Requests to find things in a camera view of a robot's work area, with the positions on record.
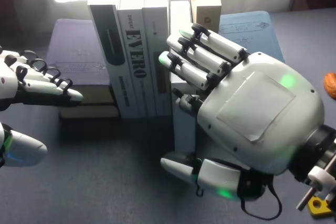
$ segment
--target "metal shaft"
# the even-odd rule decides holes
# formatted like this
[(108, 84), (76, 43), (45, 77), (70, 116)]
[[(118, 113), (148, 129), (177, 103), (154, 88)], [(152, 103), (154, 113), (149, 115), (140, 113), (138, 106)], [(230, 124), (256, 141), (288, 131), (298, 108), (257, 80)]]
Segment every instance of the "metal shaft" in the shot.
[[(336, 163), (336, 155), (334, 155), (331, 159), (331, 161), (328, 163), (328, 165), (324, 168), (324, 170), (328, 173), (332, 170), (333, 165)], [(317, 185), (313, 183), (313, 187), (309, 189), (309, 191), (306, 193), (306, 195), (302, 198), (300, 203), (296, 206), (296, 209), (299, 211), (302, 211), (304, 207), (308, 204), (311, 197), (314, 196), (314, 194), (317, 192), (316, 188)]]

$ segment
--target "screw hole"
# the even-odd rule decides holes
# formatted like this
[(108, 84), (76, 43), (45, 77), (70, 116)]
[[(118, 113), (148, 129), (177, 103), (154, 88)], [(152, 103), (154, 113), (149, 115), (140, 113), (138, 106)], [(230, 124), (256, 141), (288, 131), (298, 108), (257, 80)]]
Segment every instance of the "screw hole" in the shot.
[(313, 201), (313, 206), (314, 206), (315, 208), (320, 208), (320, 207), (321, 207), (321, 202), (319, 202), (318, 200), (314, 200), (314, 201)]

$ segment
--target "book title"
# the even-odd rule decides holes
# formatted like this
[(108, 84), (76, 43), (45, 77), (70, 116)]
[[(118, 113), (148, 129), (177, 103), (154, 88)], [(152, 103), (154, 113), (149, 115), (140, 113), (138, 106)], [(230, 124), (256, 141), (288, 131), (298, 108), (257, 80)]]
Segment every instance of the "book title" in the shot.
[[(128, 15), (130, 28), (133, 28), (132, 15)], [(127, 44), (131, 54), (133, 74), (137, 78), (147, 76), (140, 30), (126, 30)]]

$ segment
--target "robotic hand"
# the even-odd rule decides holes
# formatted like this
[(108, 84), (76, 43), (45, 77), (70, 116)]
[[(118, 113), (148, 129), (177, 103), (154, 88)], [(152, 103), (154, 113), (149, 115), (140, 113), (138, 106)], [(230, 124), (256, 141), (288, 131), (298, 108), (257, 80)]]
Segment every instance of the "robotic hand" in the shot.
[[(28, 54), (34, 55), (34, 59), (28, 60), (25, 57)], [(0, 111), (6, 110), (12, 103), (78, 105), (83, 96), (70, 89), (72, 81), (69, 78), (58, 79), (60, 75), (58, 69), (47, 66), (32, 51), (19, 54), (0, 47)], [(46, 154), (47, 148), (43, 143), (0, 123), (0, 167), (33, 166)]]
[[(323, 124), (323, 103), (314, 87), (286, 64), (190, 24), (181, 36), (167, 39), (171, 52), (159, 61), (172, 73), (196, 85), (200, 95), (172, 90), (180, 108), (196, 116), (200, 127), (225, 151), (250, 167), (214, 158), (203, 161), (194, 154), (168, 153), (161, 165), (173, 175), (203, 190), (240, 199), (242, 210), (259, 219), (277, 218), (282, 206), (272, 181), (290, 170), (311, 189), (298, 205), (309, 199), (329, 200), (336, 210), (336, 130)], [(279, 203), (272, 218), (250, 214), (246, 200), (259, 198), (268, 186)]]

